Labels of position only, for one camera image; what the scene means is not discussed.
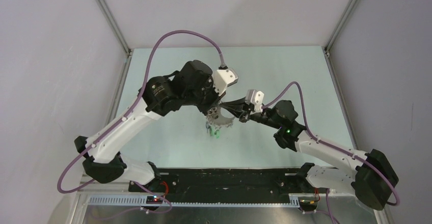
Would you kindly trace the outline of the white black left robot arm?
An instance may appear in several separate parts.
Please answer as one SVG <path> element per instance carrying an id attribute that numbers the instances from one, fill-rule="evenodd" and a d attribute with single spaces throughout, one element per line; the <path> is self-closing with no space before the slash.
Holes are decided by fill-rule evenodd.
<path id="1" fill-rule="evenodd" d="M 237 79 L 228 68 L 212 71 L 198 60 L 186 62 L 180 71 L 149 79 L 124 114 L 96 135 L 75 139 L 77 150 L 85 158 L 85 173 L 102 184 L 124 178 L 140 183 L 148 191 L 158 190 L 161 178 L 154 163 L 127 160 L 120 150 L 146 126 L 182 106 L 196 106 L 207 114 Z"/>

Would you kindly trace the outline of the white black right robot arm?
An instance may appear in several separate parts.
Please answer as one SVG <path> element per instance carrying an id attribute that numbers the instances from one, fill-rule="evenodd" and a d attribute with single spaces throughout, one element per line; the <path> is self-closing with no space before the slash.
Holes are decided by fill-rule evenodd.
<path id="1" fill-rule="evenodd" d="M 281 100 L 260 113 L 253 112 L 252 104 L 244 99 L 223 102 L 220 106 L 241 122 L 254 121 L 276 128 L 274 139 L 279 147 L 313 156 L 332 166 L 330 170 L 311 166 L 297 176 L 295 183 L 300 191 L 309 192 L 315 187 L 338 189 L 378 211 L 392 204 L 389 199 L 399 178 L 383 152 L 346 148 L 312 134 L 296 121 L 298 113 L 290 100 Z"/>

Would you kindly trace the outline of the green tagged key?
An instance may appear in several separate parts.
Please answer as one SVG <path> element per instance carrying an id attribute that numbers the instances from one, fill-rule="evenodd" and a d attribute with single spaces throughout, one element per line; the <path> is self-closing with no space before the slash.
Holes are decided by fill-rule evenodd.
<path id="1" fill-rule="evenodd" d="M 220 137 L 220 134 L 221 134 L 220 130 L 216 130 L 216 131 L 213 133 L 213 135 L 214 135 L 215 138 L 219 138 L 219 137 Z"/>

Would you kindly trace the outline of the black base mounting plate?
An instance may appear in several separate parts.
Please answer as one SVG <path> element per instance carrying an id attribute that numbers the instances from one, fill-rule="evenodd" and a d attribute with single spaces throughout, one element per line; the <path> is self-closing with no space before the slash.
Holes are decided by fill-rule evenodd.
<path id="1" fill-rule="evenodd" d="M 300 168 L 160 169 L 150 187 L 171 202 L 289 203 L 290 194 L 325 194 L 313 187 Z"/>

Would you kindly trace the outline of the left aluminium frame post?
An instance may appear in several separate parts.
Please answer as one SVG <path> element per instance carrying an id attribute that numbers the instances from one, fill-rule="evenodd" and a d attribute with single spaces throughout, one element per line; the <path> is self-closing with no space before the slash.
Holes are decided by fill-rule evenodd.
<path id="1" fill-rule="evenodd" d="M 126 57 L 129 57 L 131 49 L 130 49 L 129 45 L 127 44 L 127 41 L 126 41 L 126 39 L 125 39 L 125 37 L 124 37 L 120 27 L 119 27 L 114 15 L 113 15 L 108 3 L 106 2 L 106 0 L 95 0 L 95 2 L 97 3 L 98 7 L 100 8 L 102 15 L 106 19 L 111 31 L 113 32 L 116 40 L 120 44 Z"/>

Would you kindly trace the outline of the aluminium frame post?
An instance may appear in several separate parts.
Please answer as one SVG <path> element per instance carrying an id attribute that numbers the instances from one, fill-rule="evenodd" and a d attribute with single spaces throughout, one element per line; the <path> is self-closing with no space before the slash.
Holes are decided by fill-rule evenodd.
<path id="1" fill-rule="evenodd" d="M 360 3 L 361 0 L 348 0 L 342 15 L 337 21 L 337 24 L 335 28 L 333 29 L 329 39 L 327 40 L 325 46 L 323 47 L 324 53 L 327 57 L 330 56 L 331 49 L 333 48 L 335 42 L 337 41 L 338 37 L 340 36 L 341 32 L 345 28 L 346 24 L 348 23 L 350 17 L 353 15 L 357 5 Z"/>
<path id="2" fill-rule="evenodd" d="M 131 49 L 130 49 L 129 45 L 127 44 L 127 41 L 126 41 L 126 39 L 125 39 L 125 37 L 124 37 L 120 27 L 119 27 L 114 15 L 113 15 L 108 3 L 106 2 L 106 0 L 95 0 L 95 2 L 97 3 L 98 7 L 100 8 L 102 15 L 106 19 L 111 31 L 113 32 L 116 40 L 120 44 L 126 57 L 129 57 Z"/>

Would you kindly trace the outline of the right aluminium frame post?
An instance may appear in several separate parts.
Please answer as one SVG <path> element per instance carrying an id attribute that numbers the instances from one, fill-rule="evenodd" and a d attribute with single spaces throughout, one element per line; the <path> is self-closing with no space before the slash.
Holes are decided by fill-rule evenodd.
<path id="1" fill-rule="evenodd" d="M 341 32 L 345 28 L 346 24 L 348 23 L 350 17 L 353 15 L 357 5 L 360 3 L 361 0 L 348 0 L 342 15 L 337 21 L 337 24 L 335 28 L 333 29 L 329 39 L 327 40 L 325 46 L 323 47 L 324 53 L 327 57 L 330 56 L 331 49 L 333 48 L 335 42 L 337 41 L 338 37 L 340 36 Z"/>

